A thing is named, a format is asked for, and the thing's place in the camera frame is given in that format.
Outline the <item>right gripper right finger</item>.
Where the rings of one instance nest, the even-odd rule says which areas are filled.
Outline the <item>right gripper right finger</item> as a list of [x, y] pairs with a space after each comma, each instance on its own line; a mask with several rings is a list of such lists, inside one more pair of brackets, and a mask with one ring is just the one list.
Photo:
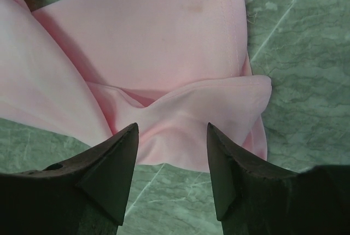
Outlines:
[[289, 171], [240, 147], [212, 124], [207, 153], [224, 234], [349, 234], [349, 166]]

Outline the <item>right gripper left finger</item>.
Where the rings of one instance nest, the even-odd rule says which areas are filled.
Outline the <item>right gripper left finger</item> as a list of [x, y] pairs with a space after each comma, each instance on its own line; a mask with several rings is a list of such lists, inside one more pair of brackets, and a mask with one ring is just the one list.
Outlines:
[[116, 234], [138, 151], [138, 125], [44, 170], [1, 174], [1, 234]]

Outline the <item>pink t shirt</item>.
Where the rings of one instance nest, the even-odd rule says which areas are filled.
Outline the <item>pink t shirt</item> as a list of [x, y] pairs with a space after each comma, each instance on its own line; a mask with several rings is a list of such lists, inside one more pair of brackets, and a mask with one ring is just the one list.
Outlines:
[[1, 117], [97, 145], [132, 123], [137, 164], [208, 172], [207, 125], [267, 158], [244, 0], [1, 0]]

